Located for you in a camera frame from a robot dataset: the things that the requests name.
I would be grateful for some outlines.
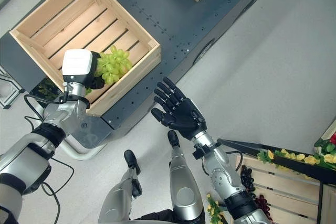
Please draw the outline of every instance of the metal table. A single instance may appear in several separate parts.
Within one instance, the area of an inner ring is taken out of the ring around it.
[[[163,76],[178,81],[256,0],[117,1],[161,44],[162,61],[101,118],[87,117],[74,134],[86,148],[130,131],[153,107],[156,83]],[[0,56],[0,65],[27,91],[45,77],[9,33],[0,39]]]

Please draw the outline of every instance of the wooden slat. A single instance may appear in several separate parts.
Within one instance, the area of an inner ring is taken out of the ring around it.
[[[265,170],[268,172],[272,172],[275,174],[281,174],[281,175],[285,175],[286,177],[290,177],[293,179],[300,179],[300,180],[306,180],[309,182],[314,182],[314,183],[319,183],[319,181],[317,179],[314,178],[307,178],[307,176],[305,176],[304,174],[298,174],[297,172],[293,172],[291,170],[281,170],[279,168],[276,168],[274,164],[269,164],[269,163],[263,163],[259,160],[257,160],[256,158],[252,158],[252,157],[248,157],[246,155],[244,155],[243,158],[243,163],[244,165],[250,167],[250,168],[256,168],[259,170]]]
[[[91,42],[86,47],[86,49],[95,52],[102,52],[125,31],[126,27],[124,26],[123,22],[117,20],[109,28],[107,28],[101,35],[99,35],[93,42]]]
[[[270,216],[278,224],[316,224],[315,220],[307,219],[281,209],[270,207]]]
[[[19,31],[13,30],[11,34],[12,34],[12,36],[15,36],[17,39],[19,39],[19,40],[25,42],[26,44],[28,44],[29,46],[34,47],[39,52],[44,52],[45,51],[45,49],[41,46],[41,44],[33,41],[31,38],[27,37],[23,33],[20,33]]]
[[[52,40],[44,45],[45,55],[49,58],[59,48],[61,48],[69,39],[81,31],[89,22],[96,18],[105,8],[97,4],[91,5],[86,11],[79,15],[67,27],[61,30]]]
[[[252,171],[252,178],[255,184],[283,191],[284,193],[295,195],[298,198],[307,198],[312,202],[317,202],[319,199],[319,186],[316,185],[279,177],[273,174],[262,173],[257,170]]]
[[[120,39],[118,39],[115,43],[113,43],[116,48],[121,48],[122,50],[126,51],[129,49],[134,43],[138,41],[138,38],[131,32],[127,31]]]
[[[31,37],[72,1],[73,0],[46,0],[26,17],[16,29],[24,35]]]
[[[139,41],[144,45],[152,39],[150,34],[122,7],[116,0],[101,0],[103,4],[110,10],[114,11],[116,17],[122,20],[125,27],[131,30]]]
[[[106,10],[83,31],[81,31],[75,38],[64,45],[54,56],[52,56],[50,59],[51,64],[56,69],[59,69],[62,66],[63,57],[66,50],[85,47],[87,43],[99,35],[114,20],[115,16],[113,13],[109,10]]]
[[[281,195],[279,192],[261,187],[256,187],[254,193],[258,198],[260,194],[264,195],[267,203],[271,204],[272,206],[280,207],[297,214],[311,217],[313,219],[317,218],[318,206],[315,204],[296,200],[288,196]]]
[[[105,51],[107,54],[111,52],[110,49]],[[131,50],[130,50],[130,56],[129,59],[133,63],[133,66],[135,67],[135,64],[147,54],[148,50],[145,46],[143,46],[141,43],[136,44]],[[86,96],[86,99],[90,101],[90,103],[94,102],[98,97],[100,97],[103,93],[105,93],[111,85],[104,85],[102,89],[96,89],[92,90],[91,93],[89,93]]]
[[[98,116],[103,115],[106,110],[119,101],[136,83],[160,63],[160,47],[153,48],[147,55],[148,57],[145,56],[139,61],[140,66],[132,68],[121,78],[122,81],[118,81],[109,89],[109,92],[105,92],[101,95],[99,99],[92,104],[87,113]]]
[[[40,31],[34,34],[32,39],[41,45],[45,45],[92,4],[93,0],[75,0]]]

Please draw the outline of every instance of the gray floor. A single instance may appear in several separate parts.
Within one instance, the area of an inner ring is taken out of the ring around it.
[[[0,10],[0,35],[39,0],[12,0]],[[336,115],[336,0],[258,0],[178,83],[204,113],[214,138],[262,142],[310,152]],[[29,131],[31,114],[20,97],[1,110],[1,149]],[[167,129],[147,115],[127,136],[111,142],[95,158],[74,161],[74,178],[58,194],[59,223],[95,223],[109,189],[132,149],[142,167],[143,195],[131,217],[169,208],[170,148]],[[204,196],[211,191],[193,147],[181,141]],[[47,179],[57,188],[69,175],[57,164]],[[42,190],[24,198],[20,223],[52,223],[56,205]]]

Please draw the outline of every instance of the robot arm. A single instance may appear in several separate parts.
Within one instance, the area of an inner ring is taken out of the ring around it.
[[[22,195],[34,192],[51,172],[49,159],[59,144],[73,133],[86,115],[86,87],[97,79],[99,54],[85,49],[67,50],[62,72],[65,96],[56,111],[0,156],[0,223],[16,223]]]
[[[154,101],[164,109],[152,109],[153,116],[173,130],[178,130],[186,139],[193,141],[196,159],[203,157],[211,184],[219,196],[224,199],[235,224],[270,224],[266,215],[258,209],[239,174],[231,167],[223,146],[218,145],[207,133],[205,119],[196,105],[180,91],[167,77],[165,84],[159,82],[154,93]]]

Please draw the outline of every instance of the grape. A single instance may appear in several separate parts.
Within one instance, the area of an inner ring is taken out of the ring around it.
[[[109,71],[110,73],[112,72],[112,70],[113,70],[113,66],[112,66],[111,63],[107,63],[105,67],[106,67],[106,70],[107,70],[107,71]]]
[[[117,74],[113,74],[112,77],[115,82],[119,81],[119,76]]]
[[[122,49],[118,49],[117,54],[118,56],[122,57],[122,55],[124,54],[124,51]]]
[[[105,83],[107,85],[112,85],[114,83],[113,77],[110,75],[107,77],[107,79],[105,80]]]
[[[114,64],[116,62],[113,54],[109,54],[109,61],[110,61],[111,64]]]
[[[120,64],[120,72],[121,73],[127,73],[128,69],[124,64]]]
[[[99,65],[105,65],[106,63],[108,63],[109,60],[106,59],[106,58],[103,58],[103,59],[102,58],[98,58],[97,61],[98,61]]]
[[[130,55],[129,51],[125,51],[124,54],[122,55],[124,58],[127,58]]]
[[[117,62],[121,63],[121,61],[123,60],[122,57],[118,56],[116,59],[115,59]]]
[[[126,63],[125,66],[126,66],[127,70],[130,70],[132,68],[132,65],[130,65],[129,63]]]
[[[100,72],[103,69],[103,65],[98,64],[96,68],[96,72]]]
[[[112,68],[112,71],[110,71],[112,74],[119,74],[119,70],[117,68]]]
[[[116,52],[116,51],[117,51],[117,48],[116,48],[114,45],[112,45],[112,46],[111,46],[111,52],[114,53],[114,52]]]
[[[102,74],[102,78],[103,78],[103,80],[105,80],[105,82],[106,82],[106,80],[109,78],[111,76],[111,74],[110,73],[108,73],[108,72],[105,72],[105,73],[103,73]]]

